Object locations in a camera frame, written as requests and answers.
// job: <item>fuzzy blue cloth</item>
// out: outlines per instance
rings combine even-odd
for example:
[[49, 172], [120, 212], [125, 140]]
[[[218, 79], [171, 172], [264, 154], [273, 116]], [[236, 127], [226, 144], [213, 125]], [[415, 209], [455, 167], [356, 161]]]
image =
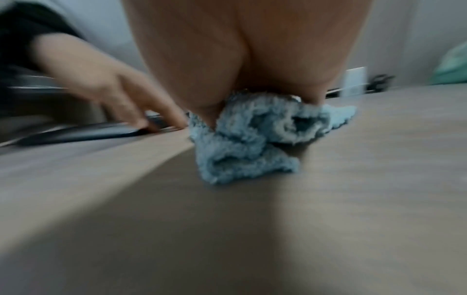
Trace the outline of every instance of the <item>fuzzy blue cloth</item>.
[[273, 143], [295, 145], [346, 124], [354, 106], [315, 107], [289, 95], [238, 93], [227, 102], [214, 132], [190, 114], [190, 136], [201, 177], [211, 184], [273, 171], [297, 172], [300, 163]]

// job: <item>green object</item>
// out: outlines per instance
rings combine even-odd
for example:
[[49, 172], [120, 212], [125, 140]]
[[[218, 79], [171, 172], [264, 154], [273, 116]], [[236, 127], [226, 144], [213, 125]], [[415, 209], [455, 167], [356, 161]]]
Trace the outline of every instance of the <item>green object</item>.
[[451, 50], [431, 77], [430, 84], [467, 83], [467, 42]]

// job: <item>black sleeve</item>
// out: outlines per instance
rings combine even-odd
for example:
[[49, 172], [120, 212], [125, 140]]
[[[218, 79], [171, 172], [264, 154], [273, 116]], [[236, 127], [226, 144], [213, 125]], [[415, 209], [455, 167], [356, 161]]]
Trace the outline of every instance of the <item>black sleeve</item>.
[[0, 14], [0, 62], [4, 66], [39, 70], [31, 59], [29, 46], [38, 35], [49, 33], [80, 37], [62, 16], [46, 6], [24, 2], [14, 4]]

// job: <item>wooden desk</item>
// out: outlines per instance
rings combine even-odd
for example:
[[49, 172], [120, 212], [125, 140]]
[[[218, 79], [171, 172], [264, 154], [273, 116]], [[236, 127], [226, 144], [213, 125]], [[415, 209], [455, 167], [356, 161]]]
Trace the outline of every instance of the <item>wooden desk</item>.
[[0, 177], [1, 293], [467, 294], [467, 86], [330, 102], [299, 174], [211, 187], [181, 131]]

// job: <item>hand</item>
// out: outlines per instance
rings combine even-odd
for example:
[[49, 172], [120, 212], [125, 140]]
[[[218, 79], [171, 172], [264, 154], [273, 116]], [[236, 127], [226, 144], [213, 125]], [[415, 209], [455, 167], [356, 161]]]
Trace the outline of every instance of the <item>hand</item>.
[[155, 78], [216, 124], [233, 90], [324, 103], [372, 0], [123, 0]]
[[145, 74], [66, 34], [47, 34], [32, 42], [32, 56], [45, 73], [70, 93], [107, 106], [117, 119], [156, 131], [144, 111], [160, 113], [177, 128], [186, 127], [184, 112], [162, 87]]

